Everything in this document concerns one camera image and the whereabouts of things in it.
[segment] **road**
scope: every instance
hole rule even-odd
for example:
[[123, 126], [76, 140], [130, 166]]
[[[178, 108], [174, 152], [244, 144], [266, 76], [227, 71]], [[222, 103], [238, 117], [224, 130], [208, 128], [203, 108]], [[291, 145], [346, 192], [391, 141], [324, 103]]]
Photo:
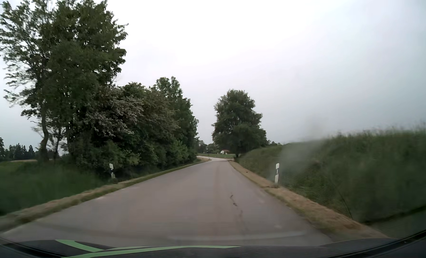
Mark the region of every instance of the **road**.
[[225, 159], [193, 165], [2, 233], [113, 247], [310, 246], [331, 240]]

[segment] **green field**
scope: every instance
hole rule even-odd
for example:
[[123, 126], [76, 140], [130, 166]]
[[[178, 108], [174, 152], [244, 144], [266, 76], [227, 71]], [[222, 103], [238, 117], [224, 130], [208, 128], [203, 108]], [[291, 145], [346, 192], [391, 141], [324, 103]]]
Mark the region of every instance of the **green field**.
[[0, 215], [60, 199], [105, 184], [93, 173], [53, 162], [0, 163]]
[[218, 158], [234, 158], [235, 154], [198, 153], [198, 156], [210, 156]]
[[[426, 131], [339, 135], [252, 150], [237, 161], [270, 180], [279, 162], [282, 185], [389, 236], [426, 228], [426, 215], [410, 214], [426, 206]], [[405, 222], [391, 226], [398, 220]]]

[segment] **windshield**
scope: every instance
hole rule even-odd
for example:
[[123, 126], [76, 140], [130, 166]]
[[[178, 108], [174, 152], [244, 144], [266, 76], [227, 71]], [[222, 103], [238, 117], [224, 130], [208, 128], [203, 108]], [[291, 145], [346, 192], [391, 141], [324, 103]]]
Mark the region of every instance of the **windshield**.
[[0, 244], [425, 230], [426, 1], [0, 3]]

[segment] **green stripe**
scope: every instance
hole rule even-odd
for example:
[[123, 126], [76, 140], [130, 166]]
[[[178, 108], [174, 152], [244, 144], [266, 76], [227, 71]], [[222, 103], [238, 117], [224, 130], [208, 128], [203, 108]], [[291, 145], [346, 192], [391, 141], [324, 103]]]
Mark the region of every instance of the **green stripe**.
[[119, 255], [119, 254], [129, 254], [129, 253], [142, 253], [142, 252], [151, 252], [159, 250], [170, 250], [170, 249], [179, 249], [179, 248], [233, 248], [233, 246], [179, 246], [179, 247], [153, 247], [153, 248], [144, 248], [144, 249], [133, 249], [133, 250], [120, 250], [120, 251], [110, 251], [110, 252], [100, 252], [100, 253], [86, 253], [76, 256], [70, 256], [69, 258], [93, 258], [101, 256], [110, 256], [110, 255]]
[[95, 247], [90, 247], [90, 246], [86, 246], [86, 245], [83, 245], [83, 244], [79, 244], [79, 243], [76, 243], [73, 240], [57, 239], [56, 241], [59, 242], [59, 243], [62, 243], [62, 244], [66, 244], [67, 246], [75, 247], [77, 249], [81, 249], [81, 250], [84, 250], [84, 251], [89, 251], [89, 252], [103, 251], [103, 249], [99, 249], [99, 248], [95, 248]]
[[112, 249], [106, 249], [108, 250], [119, 250], [119, 249], [137, 249], [137, 248], [142, 248], [142, 247], [116, 247], [116, 248], [112, 248]]

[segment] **overcast sky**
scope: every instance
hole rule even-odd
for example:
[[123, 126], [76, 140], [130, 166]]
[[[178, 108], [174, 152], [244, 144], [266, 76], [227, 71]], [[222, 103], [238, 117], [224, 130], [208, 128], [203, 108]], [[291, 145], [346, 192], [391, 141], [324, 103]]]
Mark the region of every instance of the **overcast sky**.
[[[175, 76], [205, 143], [229, 89], [256, 101], [275, 142], [426, 122], [426, 0], [109, 0], [108, 9], [129, 23], [118, 85]], [[34, 123], [3, 99], [3, 68], [0, 137], [37, 146]]]

